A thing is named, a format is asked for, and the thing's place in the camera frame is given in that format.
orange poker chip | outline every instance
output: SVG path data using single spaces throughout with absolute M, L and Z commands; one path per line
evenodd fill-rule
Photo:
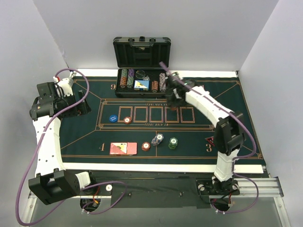
M 132 122 L 132 118 L 131 117 L 124 118 L 124 123 L 125 124 L 130 124 L 131 122 Z
M 151 148 L 151 145 L 149 142 L 144 142 L 141 148 L 143 151 L 148 151 Z

white wall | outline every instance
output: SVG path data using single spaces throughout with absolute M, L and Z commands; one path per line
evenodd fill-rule
M 69 66 L 116 69 L 116 36 L 167 36 L 170 68 L 239 70 L 278 0 L 34 0 Z
M 280 0 L 240 70 L 260 145 L 302 226 L 303 1 Z
M 32 0 L 2 0 L 0 9 L 0 226 L 16 227 L 17 189 L 36 147 L 28 113 L 36 84 L 51 81 L 66 64 Z M 28 193 L 26 182 L 21 214 Z

green felt mat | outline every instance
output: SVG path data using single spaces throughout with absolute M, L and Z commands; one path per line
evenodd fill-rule
M 75 77 L 73 91 L 85 90 L 86 83 Z M 244 100 L 238 78 L 194 78 L 212 97 L 233 111 L 244 114 L 244 124 L 256 139 L 252 122 Z M 210 121 L 193 106 L 170 110 L 165 99 L 117 98 L 115 77 L 89 78 L 90 94 L 87 102 L 92 112 L 62 120 L 60 144 L 63 162 L 77 163 L 124 163 L 124 164 L 215 164 L 216 148 L 208 141 L 214 135 Z M 115 123 L 109 121 L 116 114 Z M 131 116 L 133 122 L 124 124 L 123 119 Z M 151 143 L 157 133 L 164 140 L 149 151 L 143 151 L 143 142 Z M 168 147 L 169 139 L 176 137 L 175 150 Z M 111 142 L 137 142 L 137 155 L 110 156 Z M 239 155 L 251 152 L 249 139 L 244 142 Z M 258 145 L 257 153 L 237 164 L 265 165 Z

orange wire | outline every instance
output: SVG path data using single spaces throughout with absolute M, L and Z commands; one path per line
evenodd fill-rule
M 93 195 L 93 201 L 94 201 L 96 204 L 99 203 L 97 200 L 95 200 L 95 196 L 98 194 L 99 190 L 100 190 L 100 186 L 98 186 L 98 189 L 97 189 L 96 193 Z

robotic arm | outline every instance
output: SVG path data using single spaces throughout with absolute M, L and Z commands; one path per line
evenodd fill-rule
M 73 84 L 72 73 L 68 78 L 59 81 L 38 84 L 39 97 L 34 100 L 29 114 L 33 119 L 37 142 L 44 127 L 51 117 L 60 110 L 76 103 L 75 95 L 71 89 Z M 78 91 L 79 98 L 84 96 Z M 62 113 L 55 118 L 47 131 L 41 144 L 35 175 L 28 181 L 29 189 L 45 204 L 51 204 L 76 195 L 80 190 L 91 183 L 88 172 L 73 174 L 65 170 L 61 158 L 59 131 L 61 119 L 88 114 L 91 108 L 84 100 L 79 105 Z
M 214 177 L 212 177 L 213 187 L 217 193 L 232 190 L 234 158 L 237 157 L 245 137 L 242 127 L 227 112 L 235 115 L 240 121 L 243 119 L 243 114 L 234 113 L 224 107 L 212 98 L 203 86 L 197 85 L 194 81 L 182 79 L 177 72 L 167 73 L 167 75 L 168 106 L 175 108 L 191 104 L 214 125 L 214 144 L 218 149 L 218 159 Z

